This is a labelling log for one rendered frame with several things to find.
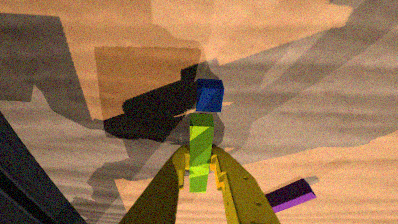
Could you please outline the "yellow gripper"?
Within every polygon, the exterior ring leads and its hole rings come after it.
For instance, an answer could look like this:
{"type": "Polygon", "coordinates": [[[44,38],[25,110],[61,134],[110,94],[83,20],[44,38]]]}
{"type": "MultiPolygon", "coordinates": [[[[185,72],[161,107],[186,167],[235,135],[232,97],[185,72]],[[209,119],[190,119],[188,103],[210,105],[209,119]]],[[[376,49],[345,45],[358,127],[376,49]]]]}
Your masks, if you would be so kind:
{"type": "MultiPolygon", "coordinates": [[[[190,145],[167,160],[118,224],[175,224],[190,145]]],[[[256,179],[222,148],[212,146],[210,170],[222,191],[227,224],[281,224],[256,179]]]]}

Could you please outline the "purple rod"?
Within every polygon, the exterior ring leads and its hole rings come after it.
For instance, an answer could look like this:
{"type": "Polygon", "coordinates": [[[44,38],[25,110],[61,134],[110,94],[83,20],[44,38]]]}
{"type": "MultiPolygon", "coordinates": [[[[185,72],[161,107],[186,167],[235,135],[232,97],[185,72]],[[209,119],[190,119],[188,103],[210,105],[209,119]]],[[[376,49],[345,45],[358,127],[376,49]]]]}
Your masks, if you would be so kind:
{"type": "Polygon", "coordinates": [[[312,188],[303,178],[265,196],[275,213],[316,198],[312,188]]]}

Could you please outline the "lime green rod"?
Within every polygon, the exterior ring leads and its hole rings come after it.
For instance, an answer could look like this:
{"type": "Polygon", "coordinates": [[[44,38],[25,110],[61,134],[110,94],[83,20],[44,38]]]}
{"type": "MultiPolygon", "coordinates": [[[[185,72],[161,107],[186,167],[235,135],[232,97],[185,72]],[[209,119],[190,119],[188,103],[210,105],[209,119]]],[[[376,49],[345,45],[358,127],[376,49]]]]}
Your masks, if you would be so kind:
{"type": "Polygon", "coordinates": [[[189,193],[206,193],[213,133],[213,114],[191,113],[189,193]]]}

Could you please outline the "small blue block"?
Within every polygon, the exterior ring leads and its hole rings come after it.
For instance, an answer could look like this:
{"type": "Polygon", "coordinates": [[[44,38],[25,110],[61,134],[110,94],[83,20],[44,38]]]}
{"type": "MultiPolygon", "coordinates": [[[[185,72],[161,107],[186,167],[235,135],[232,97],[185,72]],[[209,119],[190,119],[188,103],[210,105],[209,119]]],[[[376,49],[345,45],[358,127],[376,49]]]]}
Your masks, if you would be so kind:
{"type": "Polygon", "coordinates": [[[223,96],[222,80],[198,79],[196,111],[221,112],[223,96]]]}

